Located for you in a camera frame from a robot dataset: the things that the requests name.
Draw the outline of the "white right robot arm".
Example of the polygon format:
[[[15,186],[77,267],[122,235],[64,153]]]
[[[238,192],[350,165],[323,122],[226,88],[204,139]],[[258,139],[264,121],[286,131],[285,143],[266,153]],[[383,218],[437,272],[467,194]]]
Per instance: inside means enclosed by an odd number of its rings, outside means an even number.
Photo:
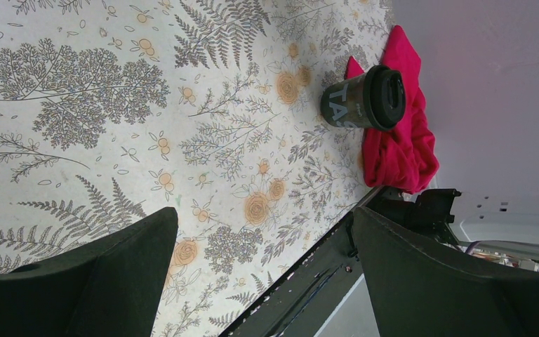
[[[452,234],[477,250],[539,264],[539,195],[494,197],[462,192],[452,203]]]

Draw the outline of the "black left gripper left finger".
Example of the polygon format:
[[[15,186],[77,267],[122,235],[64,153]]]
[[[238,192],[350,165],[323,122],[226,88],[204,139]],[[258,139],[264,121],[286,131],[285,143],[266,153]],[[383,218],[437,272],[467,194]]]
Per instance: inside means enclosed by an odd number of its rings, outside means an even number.
[[[177,212],[165,207],[0,274],[0,336],[149,336],[177,234]]]

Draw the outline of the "single black coffee cup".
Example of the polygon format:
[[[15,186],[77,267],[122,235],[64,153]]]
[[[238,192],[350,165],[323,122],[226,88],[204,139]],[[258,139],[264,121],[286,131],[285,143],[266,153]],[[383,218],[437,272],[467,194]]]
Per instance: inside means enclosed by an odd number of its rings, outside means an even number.
[[[364,76],[354,77],[329,86],[320,100],[320,113],[332,126],[369,128],[364,95]]]

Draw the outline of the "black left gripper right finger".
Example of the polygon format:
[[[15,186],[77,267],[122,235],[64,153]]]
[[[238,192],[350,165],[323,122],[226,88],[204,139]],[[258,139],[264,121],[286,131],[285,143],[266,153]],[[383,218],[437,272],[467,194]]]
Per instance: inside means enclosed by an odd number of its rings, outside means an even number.
[[[456,251],[367,208],[353,216],[381,336],[539,336],[539,272]]]

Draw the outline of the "single black lid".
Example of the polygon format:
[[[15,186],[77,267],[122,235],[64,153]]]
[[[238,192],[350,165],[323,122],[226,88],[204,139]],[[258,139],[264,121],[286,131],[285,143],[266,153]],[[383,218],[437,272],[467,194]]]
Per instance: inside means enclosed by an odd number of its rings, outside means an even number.
[[[369,128],[392,130],[404,117],[406,91],[401,72],[376,65],[366,73],[364,110]]]

